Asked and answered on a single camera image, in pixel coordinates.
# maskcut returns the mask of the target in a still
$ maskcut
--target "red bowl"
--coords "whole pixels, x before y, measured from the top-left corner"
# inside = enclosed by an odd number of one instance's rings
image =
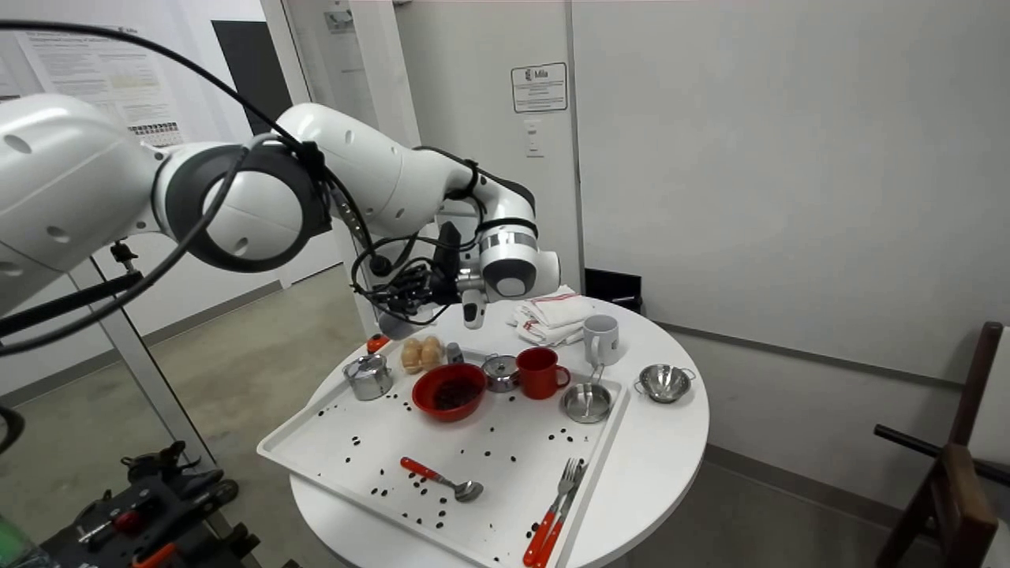
[[[454,363],[423,373],[410,394],[423,416],[435,421],[459,421],[480,407],[484,388],[484,369]]]

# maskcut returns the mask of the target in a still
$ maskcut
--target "light switch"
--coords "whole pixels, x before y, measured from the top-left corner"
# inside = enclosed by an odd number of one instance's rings
[[[542,157],[545,150],[542,120],[525,120],[525,133],[528,133],[528,157]]]

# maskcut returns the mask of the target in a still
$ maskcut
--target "red object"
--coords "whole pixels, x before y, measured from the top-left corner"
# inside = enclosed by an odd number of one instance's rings
[[[385,335],[371,335],[371,338],[366,340],[366,354],[379,354],[385,345],[387,345]]]
[[[142,560],[129,560],[133,568],[174,568],[179,560],[179,547],[166,542],[162,548],[154,548],[154,556],[142,558]]]
[[[140,512],[121,512],[109,521],[121,532],[140,532],[144,516]]]
[[[528,551],[525,551],[525,566],[533,568],[542,558],[542,547],[545,547],[545,537],[550,537],[550,527],[555,522],[555,507],[545,507],[545,515],[541,516],[535,531],[533,531],[533,539],[528,542]]]
[[[480,407],[486,376],[475,367],[454,363],[423,373],[412,386],[412,407],[435,421],[459,421]]]
[[[402,458],[402,466],[416,472],[420,478],[435,478],[438,472],[420,459]]]
[[[557,354],[550,348],[533,348],[516,355],[516,386],[528,396],[552,396],[570,383],[570,373],[557,367]]]
[[[542,539],[533,548],[533,566],[530,568],[545,568],[550,556],[555,551],[562,532],[562,521],[552,521],[550,531],[542,532]]]

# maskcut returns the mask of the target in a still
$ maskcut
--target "red cup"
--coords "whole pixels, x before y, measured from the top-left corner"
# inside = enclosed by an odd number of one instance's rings
[[[545,348],[525,349],[516,355],[516,388],[525,388],[528,396],[552,396],[570,383],[570,373],[557,367],[557,354]]]
[[[435,421],[459,421],[480,407],[486,376],[475,367],[435,367],[412,386],[412,407]]]

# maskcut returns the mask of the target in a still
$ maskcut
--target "metal bowl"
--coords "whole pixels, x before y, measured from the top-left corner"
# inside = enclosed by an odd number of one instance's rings
[[[678,367],[648,367],[640,369],[637,383],[656,403],[676,403],[685,392],[690,392],[690,376]]]

